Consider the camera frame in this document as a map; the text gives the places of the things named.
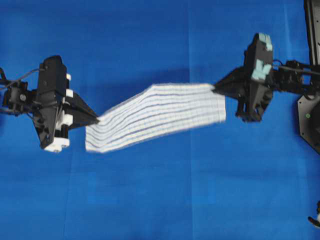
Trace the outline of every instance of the light blue plastic part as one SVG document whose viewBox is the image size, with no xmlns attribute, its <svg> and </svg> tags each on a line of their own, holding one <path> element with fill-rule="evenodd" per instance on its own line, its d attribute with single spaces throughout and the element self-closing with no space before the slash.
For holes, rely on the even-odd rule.
<svg viewBox="0 0 320 240">
<path fill-rule="evenodd" d="M 266 50 L 267 51 L 272 51 L 273 50 L 273 46 L 271 43 L 271 38 L 269 35 L 264 34 L 264 33 L 259 33 L 259 39 L 261 42 L 264 42 L 266 44 Z"/>
<path fill-rule="evenodd" d="M 251 79 L 260 83 L 266 81 L 266 76 L 269 74 L 272 66 L 271 64 L 265 64 L 264 62 L 257 59 L 255 64 L 255 69 L 252 72 Z"/>
</svg>

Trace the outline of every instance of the screw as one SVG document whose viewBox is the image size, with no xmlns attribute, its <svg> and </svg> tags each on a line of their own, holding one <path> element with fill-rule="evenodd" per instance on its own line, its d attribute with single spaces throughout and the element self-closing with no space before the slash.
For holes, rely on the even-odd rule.
<svg viewBox="0 0 320 240">
<path fill-rule="evenodd" d="M 20 94 L 20 100 L 23 101 L 23 102 L 26 101 L 27 100 L 26 95 Z"/>
</svg>

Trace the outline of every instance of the blue backdrop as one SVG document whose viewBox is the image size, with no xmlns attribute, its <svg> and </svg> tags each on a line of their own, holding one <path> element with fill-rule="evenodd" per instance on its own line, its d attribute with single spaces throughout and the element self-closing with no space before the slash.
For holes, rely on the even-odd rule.
<svg viewBox="0 0 320 240">
<path fill-rule="evenodd" d="M 302 0 L 1 0 L 10 79 L 61 55 L 70 88 L 100 115 L 153 83 L 215 83 L 256 32 L 274 57 L 309 62 Z M 37 75 L 28 78 L 31 88 Z M 311 240 L 320 159 L 297 132 L 298 96 L 263 121 L 234 117 L 123 150 L 44 152 L 26 116 L 0 116 L 2 240 Z"/>
</svg>

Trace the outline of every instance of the cloth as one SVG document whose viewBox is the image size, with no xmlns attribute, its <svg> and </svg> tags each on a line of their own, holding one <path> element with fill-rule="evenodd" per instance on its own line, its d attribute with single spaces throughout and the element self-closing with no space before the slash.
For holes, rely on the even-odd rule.
<svg viewBox="0 0 320 240">
<path fill-rule="evenodd" d="M 106 153 L 226 120 L 225 97 L 211 84 L 154 84 L 86 127 L 87 151 Z"/>
</svg>

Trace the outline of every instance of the white plastic part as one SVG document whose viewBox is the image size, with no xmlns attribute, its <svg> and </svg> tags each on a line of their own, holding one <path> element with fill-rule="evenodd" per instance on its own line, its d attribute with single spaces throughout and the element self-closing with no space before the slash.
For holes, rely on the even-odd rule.
<svg viewBox="0 0 320 240">
<path fill-rule="evenodd" d="M 74 97 L 74 91 L 72 91 L 71 89 L 66 89 L 65 90 L 65 95 L 69 98 L 73 98 Z"/>
<path fill-rule="evenodd" d="M 70 146 L 70 140 L 63 137 L 54 137 L 53 142 L 48 145 L 44 150 L 53 153 L 60 153 L 62 148 L 67 148 Z"/>
<path fill-rule="evenodd" d="M 60 116 L 58 116 L 58 120 L 56 121 L 55 124 L 55 129 L 61 131 L 61 126 L 62 125 L 72 125 L 74 122 L 74 116 L 71 114 L 65 114 L 65 111 L 62 110 Z"/>
<path fill-rule="evenodd" d="M 68 79 L 69 81 L 71 81 L 71 75 L 69 73 L 66 74 L 66 79 Z"/>
</svg>

